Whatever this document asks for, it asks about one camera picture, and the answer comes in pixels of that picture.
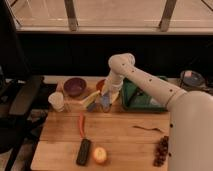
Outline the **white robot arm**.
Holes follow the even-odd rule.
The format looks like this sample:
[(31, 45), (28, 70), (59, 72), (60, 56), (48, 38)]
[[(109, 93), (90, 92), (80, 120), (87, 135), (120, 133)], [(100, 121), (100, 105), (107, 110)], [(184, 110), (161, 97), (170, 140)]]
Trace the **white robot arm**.
[(136, 68), (130, 53), (111, 56), (108, 65), (103, 93), (118, 92), (127, 78), (170, 112), (168, 171), (213, 171), (213, 96)]

